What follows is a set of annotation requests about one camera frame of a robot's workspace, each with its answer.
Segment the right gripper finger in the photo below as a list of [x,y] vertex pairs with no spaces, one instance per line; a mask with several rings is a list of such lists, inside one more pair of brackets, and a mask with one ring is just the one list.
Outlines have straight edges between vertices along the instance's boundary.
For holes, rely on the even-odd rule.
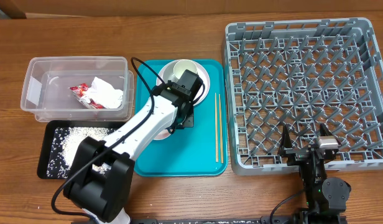
[[333,134],[328,129],[327,125],[324,123],[320,123],[320,136],[333,136]]
[[286,125],[283,126],[283,131],[282,131],[282,139],[281,139],[281,148],[293,148],[293,144],[290,139],[288,127]]

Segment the small white dish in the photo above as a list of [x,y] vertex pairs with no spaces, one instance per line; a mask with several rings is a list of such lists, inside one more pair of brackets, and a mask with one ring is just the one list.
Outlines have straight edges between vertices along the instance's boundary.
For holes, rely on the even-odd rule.
[[156,140],[156,141],[163,140],[163,139],[169,137],[171,135],[171,132],[172,132],[172,129],[164,129],[163,131],[158,133],[158,135],[156,135],[154,140]]

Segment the white napkin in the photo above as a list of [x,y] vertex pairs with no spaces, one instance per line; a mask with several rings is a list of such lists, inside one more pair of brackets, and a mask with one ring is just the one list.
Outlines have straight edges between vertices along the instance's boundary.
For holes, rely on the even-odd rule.
[[123,91],[95,77],[91,86],[80,89],[79,102],[90,109],[116,109],[122,105]]

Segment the red snack wrapper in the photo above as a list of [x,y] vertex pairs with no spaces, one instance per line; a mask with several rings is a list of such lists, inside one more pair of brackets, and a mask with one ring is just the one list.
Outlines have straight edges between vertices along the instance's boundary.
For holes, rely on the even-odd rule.
[[72,86],[69,88],[74,97],[86,108],[88,109],[103,109],[104,106],[95,102],[92,97],[89,95],[89,87],[87,84],[82,83],[77,86]]

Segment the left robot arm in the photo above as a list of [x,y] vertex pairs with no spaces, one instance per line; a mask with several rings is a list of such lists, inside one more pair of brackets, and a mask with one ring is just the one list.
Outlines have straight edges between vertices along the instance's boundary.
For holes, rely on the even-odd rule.
[[63,194],[90,223],[123,221],[134,166],[142,151],[163,130],[175,130],[193,113],[204,90],[197,73],[185,70],[177,81],[153,87],[144,107],[115,132],[97,141],[87,137],[78,146]]

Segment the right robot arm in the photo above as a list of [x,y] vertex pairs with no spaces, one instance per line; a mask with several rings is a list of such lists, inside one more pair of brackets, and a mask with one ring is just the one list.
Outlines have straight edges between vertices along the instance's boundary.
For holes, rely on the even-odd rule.
[[297,166],[303,181],[303,189],[281,201],[272,210],[269,221],[274,222],[276,210],[295,198],[305,194],[307,208],[299,208],[288,218],[287,223],[346,223],[346,217],[340,214],[346,211],[346,202],[351,186],[343,179],[328,177],[326,161],[336,159],[340,141],[323,123],[320,133],[313,144],[302,149],[294,149],[288,127],[283,126],[278,155],[287,158],[288,166]]

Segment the grey plastic dishwasher rack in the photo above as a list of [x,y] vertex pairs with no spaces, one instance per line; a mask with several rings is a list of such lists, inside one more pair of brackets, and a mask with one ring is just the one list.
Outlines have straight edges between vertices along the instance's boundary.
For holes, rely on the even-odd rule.
[[383,169],[383,59],[363,17],[235,22],[225,28],[231,167],[237,175],[295,172],[278,155],[324,124],[340,141],[329,170]]

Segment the teal plastic serving tray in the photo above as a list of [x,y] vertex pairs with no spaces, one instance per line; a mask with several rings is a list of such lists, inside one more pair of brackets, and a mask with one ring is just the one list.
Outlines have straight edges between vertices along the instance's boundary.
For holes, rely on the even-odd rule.
[[[210,77],[207,97],[194,107],[194,127],[177,130],[163,140],[153,140],[138,157],[135,172],[143,177],[186,177],[216,176],[228,165],[228,135],[226,126],[226,91],[222,65],[213,59],[196,61],[203,66]],[[215,93],[221,95],[223,125],[223,164],[219,152],[218,114],[218,155],[215,160]]]

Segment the grey shallow bowl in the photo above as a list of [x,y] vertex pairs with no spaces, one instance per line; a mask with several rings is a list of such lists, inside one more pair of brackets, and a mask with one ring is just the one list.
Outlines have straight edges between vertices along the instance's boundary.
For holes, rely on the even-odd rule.
[[165,83],[177,83],[179,81],[179,77],[173,68],[166,68],[163,73],[163,80]]

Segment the large white plate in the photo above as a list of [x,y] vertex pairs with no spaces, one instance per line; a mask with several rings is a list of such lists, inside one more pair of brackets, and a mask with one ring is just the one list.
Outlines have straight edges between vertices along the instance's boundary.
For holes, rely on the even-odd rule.
[[[164,70],[166,68],[173,68],[175,63],[178,62],[179,60],[182,60],[182,59],[178,59],[178,60],[172,60],[172,61],[169,61],[169,63],[167,63],[161,70],[160,72],[158,73],[158,75],[160,76],[161,79],[163,79],[163,73],[164,73]],[[210,77],[208,75],[208,72],[206,71],[205,68],[203,68],[203,66],[201,64],[199,64],[196,60],[192,60],[195,62],[196,66],[197,66],[197,70],[198,70],[198,76],[203,80],[203,84],[205,86],[205,89],[203,88],[200,88],[199,91],[198,91],[198,95],[195,97],[194,100],[196,100],[198,97],[200,97],[195,103],[194,103],[194,106],[197,106],[198,104],[200,104],[208,95],[209,93],[209,90],[210,90]]]

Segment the pale green cup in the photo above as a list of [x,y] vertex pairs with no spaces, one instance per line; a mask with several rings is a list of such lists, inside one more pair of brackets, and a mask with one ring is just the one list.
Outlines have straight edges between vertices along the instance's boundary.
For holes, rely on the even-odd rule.
[[197,66],[194,61],[182,59],[175,63],[173,67],[171,81],[177,82],[181,78],[185,70],[189,70],[195,74],[198,73]]

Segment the spilled rice pile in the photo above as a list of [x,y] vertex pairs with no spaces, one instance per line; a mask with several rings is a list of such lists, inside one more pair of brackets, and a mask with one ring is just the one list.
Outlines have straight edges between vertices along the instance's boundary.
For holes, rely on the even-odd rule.
[[86,137],[100,141],[113,133],[115,128],[60,127],[56,128],[50,145],[47,179],[66,179],[73,164],[78,146]]

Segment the black plastic tray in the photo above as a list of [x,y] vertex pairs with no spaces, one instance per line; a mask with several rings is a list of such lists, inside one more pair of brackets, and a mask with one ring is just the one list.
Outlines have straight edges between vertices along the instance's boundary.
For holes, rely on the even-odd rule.
[[95,127],[95,128],[115,128],[119,129],[124,123],[121,121],[62,121],[55,120],[47,124],[45,128],[44,140],[37,167],[37,175],[41,179],[47,179],[45,171],[47,169],[50,155],[50,145],[56,128],[60,127]]

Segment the clear plastic bin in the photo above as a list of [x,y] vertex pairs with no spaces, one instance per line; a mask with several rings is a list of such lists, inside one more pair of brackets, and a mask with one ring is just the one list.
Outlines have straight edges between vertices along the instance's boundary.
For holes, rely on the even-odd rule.
[[[123,91],[118,108],[87,108],[70,90],[100,78]],[[51,120],[126,121],[132,115],[134,75],[124,57],[67,56],[33,58],[26,71],[22,110],[40,122]]]

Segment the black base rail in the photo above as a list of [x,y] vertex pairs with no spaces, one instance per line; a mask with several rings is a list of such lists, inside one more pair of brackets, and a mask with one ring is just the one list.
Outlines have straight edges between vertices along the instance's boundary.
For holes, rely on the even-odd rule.
[[157,220],[154,218],[132,219],[130,224],[292,224],[291,216],[270,216],[260,218],[227,218],[227,219],[192,219],[192,220]]

